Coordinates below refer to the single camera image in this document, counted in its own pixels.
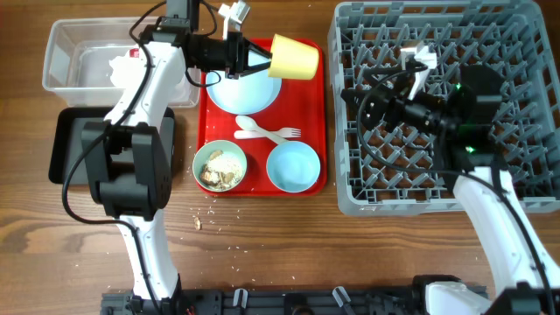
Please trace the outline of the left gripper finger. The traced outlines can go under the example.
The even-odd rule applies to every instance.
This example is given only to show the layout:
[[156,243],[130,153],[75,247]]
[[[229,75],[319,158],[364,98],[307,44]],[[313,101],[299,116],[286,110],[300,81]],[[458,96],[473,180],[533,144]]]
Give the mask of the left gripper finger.
[[247,38],[243,38],[241,42],[241,56],[247,60],[250,53],[255,53],[266,59],[272,58],[272,53]]
[[240,76],[244,77],[244,76],[248,76],[248,75],[251,75],[251,74],[256,74],[258,72],[261,72],[263,70],[267,70],[269,68],[270,68],[270,63],[269,62],[257,64],[257,65],[254,65],[254,66],[244,66],[242,71],[240,72]]

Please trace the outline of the large light blue plate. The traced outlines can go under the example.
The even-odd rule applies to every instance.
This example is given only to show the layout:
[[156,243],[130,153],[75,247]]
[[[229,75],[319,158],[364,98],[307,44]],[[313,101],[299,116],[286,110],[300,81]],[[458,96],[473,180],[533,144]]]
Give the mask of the large light blue plate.
[[238,79],[228,79],[223,71],[206,75],[206,91],[215,105],[234,115],[252,115],[266,109],[278,97],[282,80],[268,76],[267,70]]

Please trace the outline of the yellow plastic cup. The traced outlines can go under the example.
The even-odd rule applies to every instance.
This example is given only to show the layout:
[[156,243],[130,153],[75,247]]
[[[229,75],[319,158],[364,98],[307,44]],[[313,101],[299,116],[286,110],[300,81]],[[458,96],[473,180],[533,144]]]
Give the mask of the yellow plastic cup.
[[270,48],[271,78],[309,81],[319,66],[319,50],[311,45],[276,34]]

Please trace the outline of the white plastic spoon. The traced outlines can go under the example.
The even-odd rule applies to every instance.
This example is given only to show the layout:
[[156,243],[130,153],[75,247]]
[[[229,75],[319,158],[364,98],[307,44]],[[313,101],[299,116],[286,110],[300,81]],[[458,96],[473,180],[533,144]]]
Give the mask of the white plastic spoon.
[[246,115],[238,115],[235,118],[235,122],[242,130],[258,132],[259,134],[267,137],[276,144],[283,144],[287,142],[286,139],[275,135],[270,131],[267,131],[266,129],[261,128],[254,119]]

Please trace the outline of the red snack wrapper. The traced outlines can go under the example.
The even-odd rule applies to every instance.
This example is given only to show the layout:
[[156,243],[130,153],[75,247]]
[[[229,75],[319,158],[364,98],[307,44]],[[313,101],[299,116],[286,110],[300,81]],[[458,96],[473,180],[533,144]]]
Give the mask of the red snack wrapper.
[[139,57],[139,49],[138,48],[133,48],[129,50],[129,56],[131,58],[138,58]]

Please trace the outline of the white napkin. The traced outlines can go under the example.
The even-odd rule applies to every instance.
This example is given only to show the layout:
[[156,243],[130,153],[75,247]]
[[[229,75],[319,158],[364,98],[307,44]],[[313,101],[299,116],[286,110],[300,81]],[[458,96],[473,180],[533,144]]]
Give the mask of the white napkin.
[[130,58],[125,56],[116,56],[108,62],[112,69],[110,81],[116,88],[125,88],[128,85],[129,63]]

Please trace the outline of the light blue bowl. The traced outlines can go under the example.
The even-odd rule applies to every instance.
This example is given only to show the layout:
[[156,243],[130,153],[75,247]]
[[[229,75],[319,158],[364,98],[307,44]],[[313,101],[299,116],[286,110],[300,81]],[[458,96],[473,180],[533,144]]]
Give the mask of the light blue bowl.
[[308,144],[286,141],[268,155],[266,172],[270,182],[286,193],[302,193],[319,179],[319,155]]

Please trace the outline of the green bowl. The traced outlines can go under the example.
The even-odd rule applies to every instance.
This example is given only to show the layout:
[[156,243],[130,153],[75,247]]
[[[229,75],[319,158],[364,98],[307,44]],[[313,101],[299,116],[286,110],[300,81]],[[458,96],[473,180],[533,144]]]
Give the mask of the green bowl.
[[[210,156],[210,154],[213,151],[224,151],[224,152],[232,152],[233,154],[235,154],[240,160],[241,160],[241,164],[244,168],[244,172],[243,172],[243,177],[241,179],[241,181],[234,186],[233,188],[226,190],[226,191],[214,191],[214,190],[210,190],[206,185],[204,185],[200,179],[200,173],[202,171],[202,167],[203,164],[207,161],[208,157]],[[248,160],[246,158],[245,153],[243,152],[243,150],[235,143],[230,142],[228,140],[215,140],[209,143],[206,143],[204,145],[202,145],[198,151],[196,152],[196,154],[194,155],[193,161],[192,161],[192,174],[195,177],[197,183],[203,188],[206,189],[209,192],[212,193],[224,193],[227,191],[231,191],[234,188],[236,188],[244,179],[246,172],[248,169]]]

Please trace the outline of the rice and food scraps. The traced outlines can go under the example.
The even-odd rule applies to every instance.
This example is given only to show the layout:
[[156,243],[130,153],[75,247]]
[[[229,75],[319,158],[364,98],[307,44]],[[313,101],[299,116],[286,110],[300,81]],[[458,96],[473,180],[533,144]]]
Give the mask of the rice and food scraps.
[[210,190],[226,191],[242,180],[243,172],[241,160],[235,154],[215,150],[203,164],[199,179]]

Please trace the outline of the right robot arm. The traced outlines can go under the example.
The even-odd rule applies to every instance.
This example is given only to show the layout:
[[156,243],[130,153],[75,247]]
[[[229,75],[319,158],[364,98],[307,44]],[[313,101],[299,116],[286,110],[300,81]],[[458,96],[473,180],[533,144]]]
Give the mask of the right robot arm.
[[452,276],[417,279],[426,314],[557,314],[559,266],[538,238],[515,193],[501,150],[490,139],[502,103],[503,79],[492,68],[465,66],[447,99],[406,87],[426,65],[410,62],[402,69],[368,71],[369,90],[345,89],[346,104],[356,108],[358,140],[378,163],[362,131],[379,123],[392,131],[405,123],[434,137],[431,173],[466,211],[486,254],[497,297],[489,300]]

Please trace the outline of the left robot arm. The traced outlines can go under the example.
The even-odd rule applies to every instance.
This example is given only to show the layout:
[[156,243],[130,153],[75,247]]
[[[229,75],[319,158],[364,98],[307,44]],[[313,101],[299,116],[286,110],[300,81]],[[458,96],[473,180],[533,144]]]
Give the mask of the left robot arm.
[[172,89],[190,78],[190,67],[236,79],[270,68],[275,58],[240,31],[222,39],[200,34],[198,1],[163,5],[166,13],[156,23],[129,31],[140,76],[101,122],[85,125],[75,161],[85,165],[92,199],[104,208],[102,224],[115,224],[122,233],[135,277],[130,308],[141,313],[168,307],[182,295],[165,233],[172,170],[159,133]]

